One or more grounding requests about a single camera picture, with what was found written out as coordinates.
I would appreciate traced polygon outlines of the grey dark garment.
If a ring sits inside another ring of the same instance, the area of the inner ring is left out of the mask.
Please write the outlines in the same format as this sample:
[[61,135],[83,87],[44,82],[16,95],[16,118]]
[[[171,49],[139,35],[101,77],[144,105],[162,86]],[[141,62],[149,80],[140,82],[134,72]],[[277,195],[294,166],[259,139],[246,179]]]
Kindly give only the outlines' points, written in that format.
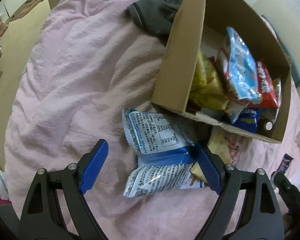
[[138,0],[128,6],[134,24],[166,44],[183,0]]

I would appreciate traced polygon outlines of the tan cardboard snack packet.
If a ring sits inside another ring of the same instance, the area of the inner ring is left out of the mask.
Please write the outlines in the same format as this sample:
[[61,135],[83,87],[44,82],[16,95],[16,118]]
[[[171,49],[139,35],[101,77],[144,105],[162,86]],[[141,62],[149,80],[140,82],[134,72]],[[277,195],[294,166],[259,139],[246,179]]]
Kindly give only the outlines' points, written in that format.
[[[210,132],[209,140],[207,141],[207,148],[211,153],[218,155],[225,164],[233,164],[233,159],[230,156],[228,142],[223,136],[223,130],[213,127]],[[199,163],[196,162],[191,168],[190,172],[207,184],[207,180],[201,170]]]

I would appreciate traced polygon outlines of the dark blue snack packet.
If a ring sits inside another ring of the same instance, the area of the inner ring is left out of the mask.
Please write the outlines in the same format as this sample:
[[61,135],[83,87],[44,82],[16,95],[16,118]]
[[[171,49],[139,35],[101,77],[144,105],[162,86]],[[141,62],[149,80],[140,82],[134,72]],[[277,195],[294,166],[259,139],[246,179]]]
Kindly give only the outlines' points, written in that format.
[[256,133],[258,129],[259,111],[256,108],[245,108],[233,126],[247,132]]

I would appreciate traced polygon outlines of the yellow snack packet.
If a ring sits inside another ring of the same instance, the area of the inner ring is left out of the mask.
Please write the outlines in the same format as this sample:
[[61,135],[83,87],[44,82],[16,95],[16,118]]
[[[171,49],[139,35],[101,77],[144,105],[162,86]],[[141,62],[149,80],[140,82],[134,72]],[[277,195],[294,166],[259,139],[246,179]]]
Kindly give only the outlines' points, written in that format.
[[224,111],[229,103],[213,63],[201,50],[197,54],[189,99],[200,108],[218,111]]

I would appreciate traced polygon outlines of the blue white snack bag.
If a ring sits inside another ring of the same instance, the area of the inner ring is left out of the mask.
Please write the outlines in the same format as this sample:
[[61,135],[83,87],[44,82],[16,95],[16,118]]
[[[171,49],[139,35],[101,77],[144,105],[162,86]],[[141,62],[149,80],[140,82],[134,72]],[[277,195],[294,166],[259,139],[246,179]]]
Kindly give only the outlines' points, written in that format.
[[194,163],[197,137],[192,120],[131,108],[122,110],[121,116],[126,140],[139,166]]
[[147,196],[168,190],[200,189],[204,182],[190,172],[192,164],[153,165],[135,169],[126,182],[123,196]]

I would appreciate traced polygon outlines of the pink bed duvet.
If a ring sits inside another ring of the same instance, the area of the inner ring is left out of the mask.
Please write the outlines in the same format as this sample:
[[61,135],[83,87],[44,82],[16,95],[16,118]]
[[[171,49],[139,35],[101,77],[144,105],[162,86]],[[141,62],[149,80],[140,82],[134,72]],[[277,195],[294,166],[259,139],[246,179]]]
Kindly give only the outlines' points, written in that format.
[[[200,189],[123,196],[140,167],[121,111],[182,116],[151,101],[166,44],[132,21],[138,0],[61,0],[43,25],[6,130],[8,192],[20,239],[284,239],[270,182],[285,153],[300,155],[300,99],[291,80],[281,143],[192,120],[197,143],[223,130],[234,171],[219,196]],[[100,139],[108,156],[81,194],[78,162]]]

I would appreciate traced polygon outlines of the light blue cartoon packet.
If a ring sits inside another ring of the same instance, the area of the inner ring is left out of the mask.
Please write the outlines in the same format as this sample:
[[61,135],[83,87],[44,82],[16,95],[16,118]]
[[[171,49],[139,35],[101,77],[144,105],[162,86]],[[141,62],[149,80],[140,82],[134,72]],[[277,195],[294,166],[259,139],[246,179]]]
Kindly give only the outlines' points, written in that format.
[[257,64],[241,36],[232,27],[226,27],[226,31],[216,65],[229,98],[226,113],[233,124],[248,104],[258,98],[258,75]]

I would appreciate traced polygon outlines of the brown white wafer packet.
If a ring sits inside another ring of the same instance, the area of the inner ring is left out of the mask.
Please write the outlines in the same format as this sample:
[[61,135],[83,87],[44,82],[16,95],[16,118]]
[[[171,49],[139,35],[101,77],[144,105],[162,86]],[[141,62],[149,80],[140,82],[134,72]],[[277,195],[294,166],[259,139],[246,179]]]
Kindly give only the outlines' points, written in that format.
[[285,174],[293,160],[294,158],[286,153],[283,156],[279,167],[277,168],[277,172],[283,172],[283,174]]

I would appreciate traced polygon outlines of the brown cardboard box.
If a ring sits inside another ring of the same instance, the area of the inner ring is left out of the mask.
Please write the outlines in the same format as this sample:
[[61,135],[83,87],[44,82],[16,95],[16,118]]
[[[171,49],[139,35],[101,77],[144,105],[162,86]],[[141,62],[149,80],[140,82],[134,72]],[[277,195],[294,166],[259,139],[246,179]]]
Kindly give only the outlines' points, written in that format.
[[182,0],[151,101],[186,118],[281,143],[291,68],[244,0]]

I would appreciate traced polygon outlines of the brown door mat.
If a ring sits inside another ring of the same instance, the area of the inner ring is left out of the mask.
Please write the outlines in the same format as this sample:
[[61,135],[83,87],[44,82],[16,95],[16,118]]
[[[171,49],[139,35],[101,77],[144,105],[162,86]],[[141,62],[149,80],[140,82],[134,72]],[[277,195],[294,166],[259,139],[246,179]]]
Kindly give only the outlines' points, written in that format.
[[26,16],[32,9],[34,9],[39,3],[44,0],[30,0],[29,2],[24,3],[17,9],[17,11],[11,16],[6,23],[13,22],[15,20],[21,19]]

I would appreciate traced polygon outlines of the red snack bag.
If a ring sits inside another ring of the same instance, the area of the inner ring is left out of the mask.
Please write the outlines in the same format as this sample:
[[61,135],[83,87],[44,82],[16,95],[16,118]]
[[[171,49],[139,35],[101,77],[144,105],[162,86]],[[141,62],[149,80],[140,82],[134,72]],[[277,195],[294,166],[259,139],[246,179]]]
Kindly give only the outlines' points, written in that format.
[[279,103],[266,65],[263,61],[258,61],[256,67],[258,75],[258,98],[249,103],[248,108],[278,109]]

